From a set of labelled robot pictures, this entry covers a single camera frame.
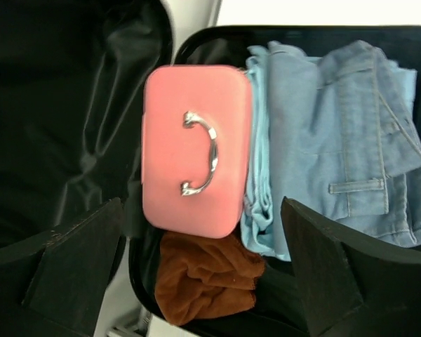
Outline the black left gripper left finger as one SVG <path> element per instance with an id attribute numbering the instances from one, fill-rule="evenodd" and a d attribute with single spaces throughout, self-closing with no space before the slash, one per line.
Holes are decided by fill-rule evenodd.
<path id="1" fill-rule="evenodd" d="M 0 336 L 92 336 L 124 222 L 118 198 L 0 249 Z"/>

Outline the rust brown towel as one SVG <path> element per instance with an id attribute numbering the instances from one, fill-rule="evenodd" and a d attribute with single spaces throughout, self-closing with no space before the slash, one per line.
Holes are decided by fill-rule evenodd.
<path id="1" fill-rule="evenodd" d="M 226 317 L 254 308 L 265 262 L 235 233 L 222 239 L 166 232 L 154 296 L 166 321 Z"/>

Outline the pink vanity case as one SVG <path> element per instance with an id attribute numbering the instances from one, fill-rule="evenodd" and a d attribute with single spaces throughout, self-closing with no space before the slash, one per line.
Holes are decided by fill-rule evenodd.
<path id="1" fill-rule="evenodd" d="M 229 65 L 169 65 L 145 85 L 142 209 L 154 227 L 219 239 L 241 217 L 252 96 Z"/>

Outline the light blue trousers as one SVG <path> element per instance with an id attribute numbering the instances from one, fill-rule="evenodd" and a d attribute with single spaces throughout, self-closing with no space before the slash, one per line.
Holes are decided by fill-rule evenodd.
<path id="1" fill-rule="evenodd" d="M 253 253 L 290 261 L 287 251 L 275 247 L 274 204 L 269 171 L 269 114 L 267 111 L 267 59 L 263 46 L 248 47 L 246 76 L 252 88 L 252 126 L 248 175 L 240 220 L 241 241 Z"/>

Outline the grey-blue shorts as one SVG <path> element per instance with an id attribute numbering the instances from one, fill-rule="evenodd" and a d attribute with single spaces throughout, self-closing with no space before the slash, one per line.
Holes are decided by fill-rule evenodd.
<path id="1" fill-rule="evenodd" d="M 421 245 L 421 142 L 384 53 L 364 41 L 318 61 L 269 44 L 274 244 L 284 197 L 404 247 Z"/>

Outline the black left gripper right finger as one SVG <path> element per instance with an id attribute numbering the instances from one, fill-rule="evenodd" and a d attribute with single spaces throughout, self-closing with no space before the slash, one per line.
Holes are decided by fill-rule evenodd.
<path id="1" fill-rule="evenodd" d="M 283 199 L 281 219 L 311 336 L 421 336 L 421 251 Z"/>

